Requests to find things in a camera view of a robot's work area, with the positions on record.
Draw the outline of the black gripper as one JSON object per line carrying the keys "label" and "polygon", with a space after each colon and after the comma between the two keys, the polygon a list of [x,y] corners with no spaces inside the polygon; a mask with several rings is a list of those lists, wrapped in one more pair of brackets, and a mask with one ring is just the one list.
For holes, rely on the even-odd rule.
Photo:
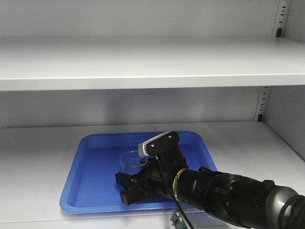
{"label": "black gripper", "polygon": [[120,192],[122,203],[131,205],[158,196],[174,198],[173,182],[176,174],[187,168],[186,159],[176,146],[162,154],[151,156],[137,174],[116,173],[116,183],[125,189]]}

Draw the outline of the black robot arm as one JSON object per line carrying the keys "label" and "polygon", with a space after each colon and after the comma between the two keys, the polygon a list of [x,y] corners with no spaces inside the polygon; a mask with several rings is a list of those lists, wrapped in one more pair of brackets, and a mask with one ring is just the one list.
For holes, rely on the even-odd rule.
{"label": "black robot arm", "polygon": [[150,157],[137,174],[119,172],[115,178],[127,205],[163,196],[242,228],[305,226],[305,197],[294,189],[206,167],[191,170],[179,147]]}

